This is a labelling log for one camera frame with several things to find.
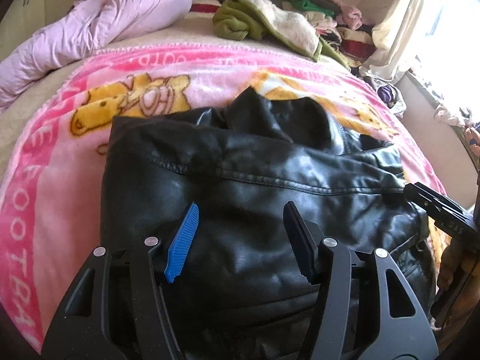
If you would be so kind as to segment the red striped pillow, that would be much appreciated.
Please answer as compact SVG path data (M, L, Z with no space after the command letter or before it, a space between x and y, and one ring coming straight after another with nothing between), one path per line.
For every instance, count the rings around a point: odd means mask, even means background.
M220 7L219 0L192 0L190 10L197 13L215 14Z

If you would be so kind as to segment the beige bed sheet mattress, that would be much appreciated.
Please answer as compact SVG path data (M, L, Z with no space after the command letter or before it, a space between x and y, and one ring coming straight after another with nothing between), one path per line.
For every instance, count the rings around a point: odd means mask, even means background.
M200 43L211 46L253 47L259 50L284 52L286 49L274 41L230 41L216 37L213 33L212 15L191 12L184 19L170 27L147 35L116 41L108 45L108 50L131 47L150 47L170 43ZM19 96L16 101L1 113L1 174L7 169L16 141L23 132L26 123L41 106L51 99L68 77L81 65L74 62L58 69L35 83Z

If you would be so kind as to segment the pile of folded clothes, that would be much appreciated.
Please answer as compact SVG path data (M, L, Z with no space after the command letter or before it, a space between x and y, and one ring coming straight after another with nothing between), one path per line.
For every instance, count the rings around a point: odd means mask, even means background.
M320 38L346 59L350 69L358 69L377 49L372 36L374 22L355 6L340 0L289 0L281 7L302 14Z

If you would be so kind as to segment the lilac quilted duvet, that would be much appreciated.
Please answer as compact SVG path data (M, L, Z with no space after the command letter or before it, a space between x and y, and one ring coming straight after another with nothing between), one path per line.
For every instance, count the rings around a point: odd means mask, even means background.
M83 0L38 29L1 61L1 110L47 73L94 55L112 42L165 29L192 0Z

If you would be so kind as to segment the black leather jacket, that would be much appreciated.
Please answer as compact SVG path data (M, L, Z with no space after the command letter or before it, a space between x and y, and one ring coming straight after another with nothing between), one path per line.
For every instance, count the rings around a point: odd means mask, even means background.
M395 145L343 127L310 98L270 101L248 88L221 109L113 119L101 242L117 251L164 238L197 204L188 258L165 291L185 356L291 359L318 290L299 271L284 205L354 250L389 250L429 309L427 218L403 188Z

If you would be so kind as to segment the cream window curtain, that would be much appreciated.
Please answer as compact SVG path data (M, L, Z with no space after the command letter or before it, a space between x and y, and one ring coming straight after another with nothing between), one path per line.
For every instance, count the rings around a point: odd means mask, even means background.
M374 22L376 47L360 66L363 74L396 83L413 66L446 0L360 0L360 9Z

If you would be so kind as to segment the purple item in bag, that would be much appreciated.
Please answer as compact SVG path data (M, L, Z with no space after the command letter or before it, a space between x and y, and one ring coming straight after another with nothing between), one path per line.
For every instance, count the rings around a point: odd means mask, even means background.
M392 108L398 102L397 92L391 85L382 85L377 88L377 96L387 105Z

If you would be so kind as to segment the pink cartoon bear blanket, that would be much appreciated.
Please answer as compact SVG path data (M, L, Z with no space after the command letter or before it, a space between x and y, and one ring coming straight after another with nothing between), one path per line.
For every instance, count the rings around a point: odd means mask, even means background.
M223 107L244 89L270 100L310 97L341 125L394 144L403 174L444 187L416 141L366 84L329 57L266 45L167 43L97 52L55 84L1 173L1 303L39 351L56 307L99 242L100 188L112 120Z

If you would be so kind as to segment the green and cream fleece garment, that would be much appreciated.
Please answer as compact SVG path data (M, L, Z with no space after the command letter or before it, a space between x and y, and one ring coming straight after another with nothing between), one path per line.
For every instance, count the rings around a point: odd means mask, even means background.
M345 57L321 38L304 16L282 10L270 0L224 0L212 23L219 38L261 41L270 36L313 62L325 55L348 67Z

